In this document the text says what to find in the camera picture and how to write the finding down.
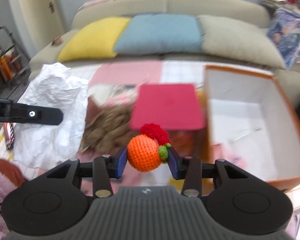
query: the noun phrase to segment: crumpled white paper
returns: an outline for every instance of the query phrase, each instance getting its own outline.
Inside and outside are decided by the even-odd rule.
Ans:
[[[44,65],[20,102],[59,108],[60,125],[16,124],[14,159],[29,167],[52,169],[75,157],[82,139],[88,105],[88,80],[70,76],[61,63]]]

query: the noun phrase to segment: red crochet flower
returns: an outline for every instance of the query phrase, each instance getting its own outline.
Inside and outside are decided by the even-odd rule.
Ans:
[[[165,130],[162,130],[158,124],[145,124],[141,127],[140,132],[147,135],[151,139],[157,140],[159,145],[170,143],[168,133]]]

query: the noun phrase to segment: blue gripper pad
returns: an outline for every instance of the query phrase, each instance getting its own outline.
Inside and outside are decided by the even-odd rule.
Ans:
[[[174,179],[179,179],[179,171],[178,171],[178,166],[177,166],[177,156],[175,156],[170,148],[168,148],[168,166],[171,171],[171,175]]]
[[[128,150],[125,147],[124,150],[122,151],[121,155],[118,158],[118,168],[115,173],[116,178],[120,178],[122,176],[124,168],[127,164],[127,160],[128,160]]]

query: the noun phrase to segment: orange box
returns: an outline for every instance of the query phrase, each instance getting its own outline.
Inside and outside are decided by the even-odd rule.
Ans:
[[[222,143],[243,169],[280,190],[300,184],[300,122],[273,74],[249,67],[208,65],[207,133],[202,160],[214,163]]]

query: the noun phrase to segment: door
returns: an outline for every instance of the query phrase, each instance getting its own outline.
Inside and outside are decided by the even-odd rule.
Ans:
[[[64,34],[55,0],[19,0],[21,11],[36,49],[40,51]]]

